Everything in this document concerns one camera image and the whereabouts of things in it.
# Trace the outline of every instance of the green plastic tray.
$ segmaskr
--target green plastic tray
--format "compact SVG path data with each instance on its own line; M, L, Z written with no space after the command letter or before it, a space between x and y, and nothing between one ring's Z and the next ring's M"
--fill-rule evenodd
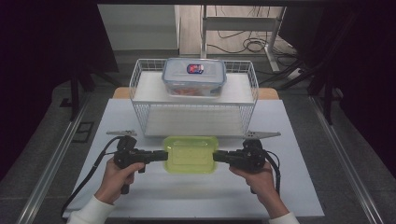
M175 174L211 174L217 164L213 152L218 150L215 136L169 136L163 140L168 152L165 170Z

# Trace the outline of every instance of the white tabletop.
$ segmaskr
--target white tabletop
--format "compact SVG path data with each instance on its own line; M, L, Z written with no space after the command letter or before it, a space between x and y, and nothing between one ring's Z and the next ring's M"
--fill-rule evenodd
M77 185L91 170L100 151L114 135L107 131L137 131L136 147L145 150L162 149L163 138L143 137L129 99L110 99ZM249 129L262 132L281 132L278 137L262 140L264 149L280 159L280 195L297 217L324 216L312 185L304 159L298 147L285 107L280 100L258 101ZM219 150L242 148L243 139L219 139ZM116 150L113 143L108 152ZM80 209L98 189L106 166L104 158L96 173L66 209L65 216ZM146 166L146 172L135 175L127 195L116 201L111 217L130 219L259 219L268 217L256 196L250 193L245 180L228 170L229 165L218 163L210 175L175 175L163 169L161 161Z

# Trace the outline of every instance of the gray floor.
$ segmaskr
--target gray floor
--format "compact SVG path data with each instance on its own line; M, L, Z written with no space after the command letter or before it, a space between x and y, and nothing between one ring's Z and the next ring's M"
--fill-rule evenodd
M116 52L116 55L120 73L110 75L119 80L122 85L127 86L134 68L134 62L137 59L193 57L194 53L177 55L168 51L126 51ZM249 60L253 62L256 70L265 73L271 72L267 60L262 55L235 56L216 53L208 57L225 60ZM72 142L67 149L62 164L45 194L44 201L41 206L37 207L33 223L63 223L60 219L62 205L76 184L79 171L106 108L106 102L112 97L116 89L101 78L95 75L92 75L92 77L96 88L89 93L90 101L81 120L81 122L92 124L92 132L89 135L86 133L76 133L74 135L75 142ZM261 82L261 80L272 77L272 75L257 73L257 77ZM285 81L284 78L277 82L265 82L261 86L274 87ZM291 126L325 213L325 217L299 217L298 219L301 223L370 223L361 206L361 201L351 187L342 163L337 157L331 141L324 132L318 115L309 100L305 90L309 81L308 79L285 91L278 92L286 107ZM87 93L81 92L81 96L84 95L87 95ZM70 87L67 82L53 91L52 104L46 116L37 127L26 149L0 183L0 223L2 224L15 223L18 220L51 155L61 142L68 125L70 125L70 108L59 107L63 98L70 98ZM384 220L383 223L396 223L396 215L394 214L394 211L396 211L396 180L359 132L351 125L336 101L332 104L332 121L348 157L374 200ZM168 223L168 221L157 221L155 223L160 222ZM188 223L192 222L201 223L203 221L188 221ZM131 222L109 220L109 223ZM260 221L227 221L227 223L260 223Z

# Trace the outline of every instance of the controller grip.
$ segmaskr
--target controller grip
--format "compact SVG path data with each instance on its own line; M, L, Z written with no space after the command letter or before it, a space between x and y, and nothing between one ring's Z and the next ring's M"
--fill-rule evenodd
M123 185L121 188L121 194L128 194L129 193L129 185Z

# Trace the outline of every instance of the wire basket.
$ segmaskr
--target wire basket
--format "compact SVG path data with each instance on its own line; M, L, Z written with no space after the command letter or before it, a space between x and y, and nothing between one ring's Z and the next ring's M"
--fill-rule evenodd
M169 95L162 80L165 63L139 59L131 77L131 101L145 136L245 135L259 95L250 61L224 61L227 82L216 99Z

